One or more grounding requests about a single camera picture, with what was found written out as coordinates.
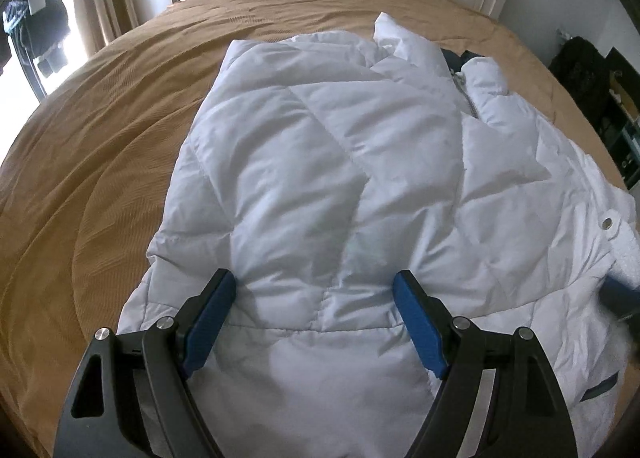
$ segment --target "brown comforter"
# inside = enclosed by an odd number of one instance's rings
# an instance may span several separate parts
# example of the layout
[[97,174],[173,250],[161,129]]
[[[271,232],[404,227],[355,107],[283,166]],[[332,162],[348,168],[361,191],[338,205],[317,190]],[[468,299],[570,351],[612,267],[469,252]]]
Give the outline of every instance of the brown comforter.
[[147,268],[182,143],[233,39],[343,29],[387,12],[510,87],[622,179],[589,123],[510,31],[448,0],[187,0],[93,57],[36,110],[0,170],[0,402],[42,456],[87,340]]

